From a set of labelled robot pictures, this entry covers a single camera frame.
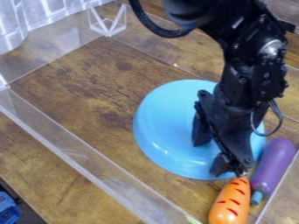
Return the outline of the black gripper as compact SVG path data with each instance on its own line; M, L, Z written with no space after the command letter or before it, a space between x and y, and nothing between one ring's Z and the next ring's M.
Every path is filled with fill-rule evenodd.
M254 166L250 112L228 106L221 98L203 89L197 92L197 97L191 127L192 146L213 141L219 147L219 154L213 159L209 174L219 177L231 172L236 177L243 177Z

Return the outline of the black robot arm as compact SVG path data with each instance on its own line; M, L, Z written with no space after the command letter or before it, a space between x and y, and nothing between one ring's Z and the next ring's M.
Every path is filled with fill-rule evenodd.
M212 176L242 176L254 166L251 135L288 87L286 30L262 0L163 0L163 5L177 25L201 29L223 49L220 81L212 92L197 93L191 139L193 145L219 146Z

